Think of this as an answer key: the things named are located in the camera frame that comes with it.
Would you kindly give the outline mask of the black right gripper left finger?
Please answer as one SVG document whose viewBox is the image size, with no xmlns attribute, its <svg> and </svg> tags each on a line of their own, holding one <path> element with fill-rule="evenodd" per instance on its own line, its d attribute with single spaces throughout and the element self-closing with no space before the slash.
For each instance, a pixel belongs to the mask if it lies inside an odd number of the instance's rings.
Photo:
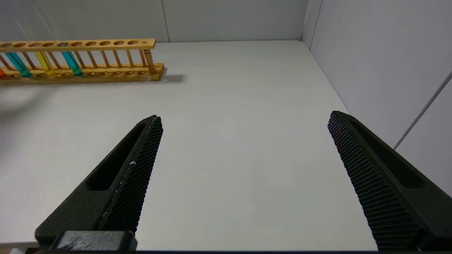
<svg viewBox="0 0 452 254">
<path fill-rule="evenodd" d="M 37 227 L 39 246 L 68 230 L 136 233 L 162 135 L 161 117 L 138 122 Z"/>
</svg>

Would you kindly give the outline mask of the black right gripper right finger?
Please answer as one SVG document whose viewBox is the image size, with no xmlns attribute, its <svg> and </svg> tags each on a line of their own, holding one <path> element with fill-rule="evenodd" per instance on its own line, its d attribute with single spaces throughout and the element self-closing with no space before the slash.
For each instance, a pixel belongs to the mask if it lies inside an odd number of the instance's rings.
<svg viewBox="0 0 452 254">
<path fill-rule="evenodd" d="M 355 117 L 327 127 L 378 250 L 450 252 L 451 197 Z"/>
</svg>

